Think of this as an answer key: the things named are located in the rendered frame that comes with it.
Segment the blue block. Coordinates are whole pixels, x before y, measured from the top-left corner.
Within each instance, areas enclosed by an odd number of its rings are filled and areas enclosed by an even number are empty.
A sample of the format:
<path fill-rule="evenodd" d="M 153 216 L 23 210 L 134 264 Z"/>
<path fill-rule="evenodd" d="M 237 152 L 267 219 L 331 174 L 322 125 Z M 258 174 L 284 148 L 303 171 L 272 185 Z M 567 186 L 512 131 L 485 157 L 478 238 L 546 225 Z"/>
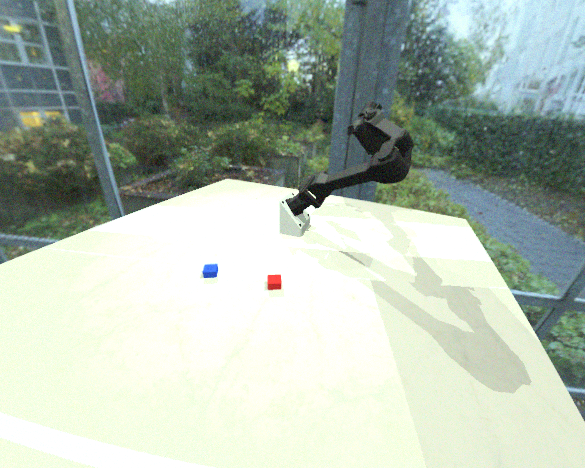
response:
<path fill-rule="evenodd" d="M 217 273 L 218 273 L 218 265 L 217 264 L 213 264 L 213 265 L 204 264 L 204 270 L 203 270 L 204 278 L 217 277 Z"/>

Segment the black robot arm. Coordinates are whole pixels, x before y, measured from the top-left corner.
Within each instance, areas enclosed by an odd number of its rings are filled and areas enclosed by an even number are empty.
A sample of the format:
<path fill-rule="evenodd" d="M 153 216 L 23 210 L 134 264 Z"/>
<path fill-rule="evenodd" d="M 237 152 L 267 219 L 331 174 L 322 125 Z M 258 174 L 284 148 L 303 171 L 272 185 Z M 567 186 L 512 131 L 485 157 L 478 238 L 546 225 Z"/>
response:
<path fill-rule="evenodd" d="M 333 190 L 371 181 L 389 184 L 405 179 L 412 165 L 413 140 L 407 130 L 387 120 L 381 109 L 380 103 L 366 103 L 358 119 L 347 127 L 348 135 L 353 134 L 358 140 L 366 139 L 372 132 L 380 147 L 379 152 L 368 163 L 332 175 L 325 170 L 309 175 L 297 188 L 299 193 L 285 199 L 294 216 L 302 214 L 311 205 L 320 208 Z"/>

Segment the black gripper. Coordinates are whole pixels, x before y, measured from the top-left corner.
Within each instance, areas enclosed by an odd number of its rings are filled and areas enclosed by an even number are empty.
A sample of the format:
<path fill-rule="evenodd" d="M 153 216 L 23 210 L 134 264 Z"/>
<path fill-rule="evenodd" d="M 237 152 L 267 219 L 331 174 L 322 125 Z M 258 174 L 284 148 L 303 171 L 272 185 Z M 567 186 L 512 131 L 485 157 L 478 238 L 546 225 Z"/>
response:
<path fill-rule="evenodd" d="M 360 142 L 361 146 L 363 146 L 363 148 L 366 150 L 368 155 L 371 154 L 374 156 L 375 153 L 379 152 L 380 147 L 378 146 L 375 137 L 376 136 L 374 136 L 371 132 L 370 135 L 366 139 L 358 140 Z M 372 157 L 371 157 L 371 159 L 372 159 Z"/>

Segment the red block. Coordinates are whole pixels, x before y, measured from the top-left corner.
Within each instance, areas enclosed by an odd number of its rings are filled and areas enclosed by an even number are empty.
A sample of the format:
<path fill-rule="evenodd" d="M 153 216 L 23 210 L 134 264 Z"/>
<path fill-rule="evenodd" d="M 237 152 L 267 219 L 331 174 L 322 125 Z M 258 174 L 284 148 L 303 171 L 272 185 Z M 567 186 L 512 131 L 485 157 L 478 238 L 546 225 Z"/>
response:
<path fill-rule="evenodd" d="M 267 275 L 268 290 L 281 290 L 281 275 Z"/>

